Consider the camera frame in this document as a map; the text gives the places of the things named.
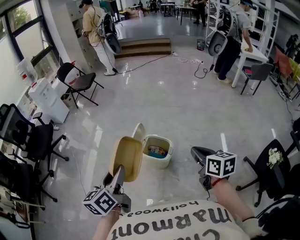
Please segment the caster wheel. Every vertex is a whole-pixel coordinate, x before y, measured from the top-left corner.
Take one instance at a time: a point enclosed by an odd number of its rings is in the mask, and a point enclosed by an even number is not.
[[[54,171],[53,171],[53,170],[50,170],[50,172],[49,172],[49,176],[50,176],[51,178],[53,178],[53,177],[54,177]]]

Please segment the red bracelet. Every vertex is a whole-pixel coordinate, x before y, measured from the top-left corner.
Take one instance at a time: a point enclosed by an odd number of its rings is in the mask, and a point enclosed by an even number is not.
[[[220,182],[221,180],[223,180],[223,178],[219,178],[218,180],[214,181],[211,186],[215,186],[218,182]]]

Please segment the white cube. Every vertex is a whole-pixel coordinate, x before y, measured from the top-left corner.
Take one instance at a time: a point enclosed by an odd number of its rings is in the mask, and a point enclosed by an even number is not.
[[[117,203],[106,189],[89,192],[83,201],[84,206],[93,214],[102,216],[106,216]]]
[[[205,173],[217,178],[224,178],[235,173],[236,154],[221,152],[206,157]]]

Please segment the white pants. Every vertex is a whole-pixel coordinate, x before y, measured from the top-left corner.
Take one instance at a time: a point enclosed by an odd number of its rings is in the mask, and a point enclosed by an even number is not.
[[[106,44],[105,43],[99,43],[99,45],[94,47],[94,49],[95,49],[100,61],[106,67],[107,74],[109,74],[109,75],[115,74],[115,72],[113,71],[113,68],[115,68],[114,55],[108,49]]]

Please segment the brown platform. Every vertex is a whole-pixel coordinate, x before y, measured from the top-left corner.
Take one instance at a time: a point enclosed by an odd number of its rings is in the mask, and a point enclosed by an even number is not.
[[[171,54],[171,41],[168,38],[130,41],[121,43],[121,46],[122,53],[115,55],[115,58]]]

